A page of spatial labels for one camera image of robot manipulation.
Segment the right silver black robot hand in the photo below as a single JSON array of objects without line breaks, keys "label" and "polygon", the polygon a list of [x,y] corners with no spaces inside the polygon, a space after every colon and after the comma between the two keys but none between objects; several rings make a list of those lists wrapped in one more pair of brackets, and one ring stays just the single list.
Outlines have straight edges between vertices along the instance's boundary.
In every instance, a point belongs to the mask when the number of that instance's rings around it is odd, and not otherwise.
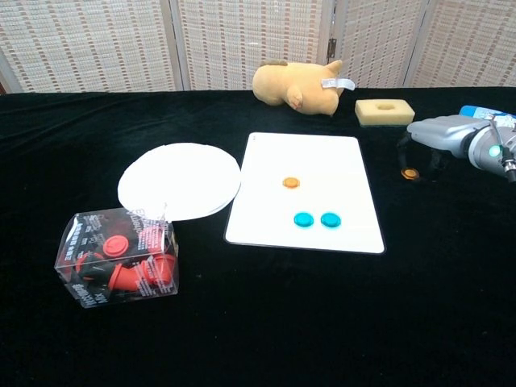
[{"label": "right silver black robot hand", "polygon": [[[453,114],[410,123],[397,143],[397,159],[402,176],[413,182],[434,181],[445,169],[451,156],[465,159],[473,137],[489,127],[486,119]],[[419,143],[431,149],[427,172],[420,172],[407,163],[410,143]]]}]

